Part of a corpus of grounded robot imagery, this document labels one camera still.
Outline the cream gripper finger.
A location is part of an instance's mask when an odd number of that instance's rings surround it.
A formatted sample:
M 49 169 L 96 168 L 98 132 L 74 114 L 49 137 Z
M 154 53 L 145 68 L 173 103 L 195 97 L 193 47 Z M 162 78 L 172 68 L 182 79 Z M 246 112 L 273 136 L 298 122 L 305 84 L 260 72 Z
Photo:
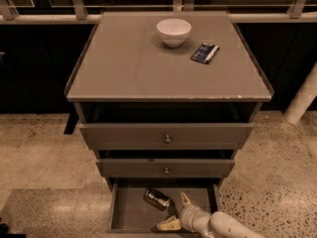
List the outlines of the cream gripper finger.
M 172 215 L 165 221 L 157 224 L 157 229 L 159 231 L 178 231 L 181 228 L 181 222 L 175 215 Z
M 182 191 L 180 193 L 180 196 L 181 196 L 181 201 L 182 201 L 182 205 L 183 206 L 187 206 L 187 205 L 191 204 L 191 201 L 190 201 L 189 197 L 186 195 L 185 192 Z

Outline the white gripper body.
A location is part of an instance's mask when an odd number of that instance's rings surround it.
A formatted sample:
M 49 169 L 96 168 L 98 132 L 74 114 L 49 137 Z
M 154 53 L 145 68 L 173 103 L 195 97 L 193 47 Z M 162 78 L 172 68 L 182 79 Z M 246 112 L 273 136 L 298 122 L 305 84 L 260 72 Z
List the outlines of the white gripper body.
M 182 227 L 190 232 L 209 233 L 211 231 L 210 218 L 209 212 L 193 204 L 184 206 L 179 213 Z

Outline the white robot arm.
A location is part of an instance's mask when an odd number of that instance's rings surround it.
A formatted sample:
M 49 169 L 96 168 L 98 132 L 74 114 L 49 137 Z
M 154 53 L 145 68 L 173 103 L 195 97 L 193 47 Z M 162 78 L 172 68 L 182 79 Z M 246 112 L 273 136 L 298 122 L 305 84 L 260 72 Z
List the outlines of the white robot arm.
M 182 208 L 179 216 L 170 216 L 157 225 L 159 231 L 178 231 L 181 228 L 198 233 L 202 238 L 265 238 L 249 229 L 223 211 L 209 213 L 191 203 L 185 192 L 181 192 Z

